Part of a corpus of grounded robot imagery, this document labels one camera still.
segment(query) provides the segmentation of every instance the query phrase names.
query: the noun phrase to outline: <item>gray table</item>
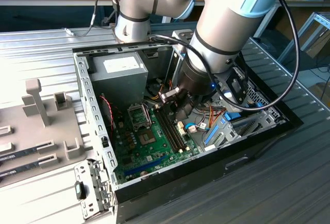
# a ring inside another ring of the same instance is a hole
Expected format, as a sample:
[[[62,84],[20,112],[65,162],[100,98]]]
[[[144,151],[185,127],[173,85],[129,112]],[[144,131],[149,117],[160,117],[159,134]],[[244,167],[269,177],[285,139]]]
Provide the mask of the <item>gray table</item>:
[[[153,30],[170,34],[189,26],[193,24],[153,26]],[[113,34],[104,29],[93,29],[84,38],[70,37],[61,30],[0,33],[0,108],[20,103],[22,82],[28,78],[39,77],[43,98],[67,91],[74,100],[88,157],[93,158],[71,49],[111,43]],[[286,88],[290,74],[254,41],[248,41],[243,54],[275,93]],[[330,110],[300,83],[285,102],[305,123],[295,134],[257,161],[131,223],[328,223]],[[73,166],[0,188],[1,220],[83,223],[73,187]],[[90,223],[112,222],[112,216],[104,215]]]

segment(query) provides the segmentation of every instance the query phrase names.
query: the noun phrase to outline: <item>red wire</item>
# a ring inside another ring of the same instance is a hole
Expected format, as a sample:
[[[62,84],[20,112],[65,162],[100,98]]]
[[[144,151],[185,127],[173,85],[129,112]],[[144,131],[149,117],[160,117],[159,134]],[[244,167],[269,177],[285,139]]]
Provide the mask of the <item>red wire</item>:
[[[216,116],[216,119],[214,120],[213,124],[218,120],[219,116],[224,113],[227,109],[222,110],[221,112],[219,112],[219,114]]]
[[[108,107],[109,107],[109,110],[110,110],[110,116],[111,116],[111,130],[113,130],[113,123],[112,123],[112,121],[113,121],[113,116],[112,116],[111,105],[110,105],[110,103],[108,102],[108,100],[107,100],[105,97],[103,97],[102,95],[100,95],[100,98],[101,98],[102,100],[104,100],[104,101],[106,102],[106,104],[108,105]]]

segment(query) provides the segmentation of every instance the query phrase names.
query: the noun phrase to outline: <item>metal bracket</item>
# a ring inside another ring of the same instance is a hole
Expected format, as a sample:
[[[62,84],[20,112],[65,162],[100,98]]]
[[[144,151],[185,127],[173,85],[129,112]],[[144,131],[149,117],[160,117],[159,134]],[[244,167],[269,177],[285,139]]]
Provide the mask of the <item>metal bracket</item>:
[[[86,198],[79,199],[82,200],[80,205],[85,220],[112,211],[114,206],[109,178],[101,166],[98,161],[85,160],[74,167],[76,180],[86,192]]]

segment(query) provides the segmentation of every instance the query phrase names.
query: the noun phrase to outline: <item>robotic arm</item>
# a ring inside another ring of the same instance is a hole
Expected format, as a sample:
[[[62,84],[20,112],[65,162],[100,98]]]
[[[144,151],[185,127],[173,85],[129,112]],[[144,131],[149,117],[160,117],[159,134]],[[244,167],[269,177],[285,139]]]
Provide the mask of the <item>robotic arm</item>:
[[[190,45],[203,56],[222,92],[235,103],[244,103],[247,86],[234,71],[234,61],[274,3],[275,0],[205,0]],[[149,14],[184,19],[193,6],[194,0],[121,0],[115,34],[123,42],[146,41],[150,34]],[[215,93],[200,58],[192,50],[186,57],[178,87],[160,94],[177,120],[186,118],[203,98]],[[226,107],[240,111],[231,105]]]

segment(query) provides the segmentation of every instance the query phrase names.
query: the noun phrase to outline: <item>yellow wire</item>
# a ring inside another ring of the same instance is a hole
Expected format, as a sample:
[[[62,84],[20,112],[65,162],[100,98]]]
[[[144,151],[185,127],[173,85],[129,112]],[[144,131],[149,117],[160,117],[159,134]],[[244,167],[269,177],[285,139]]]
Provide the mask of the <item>yellow wire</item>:
[[[160,87],[160,92],[163,90],[163,87],[164,87],[164,85],[162,84],[161,85],[161,87]],[[150,99],[152,99],[152,100],[157,100],[159,98],[159,96],[158,95],[156,95],[155,97],[152,97],[152,98],[150,98]]]

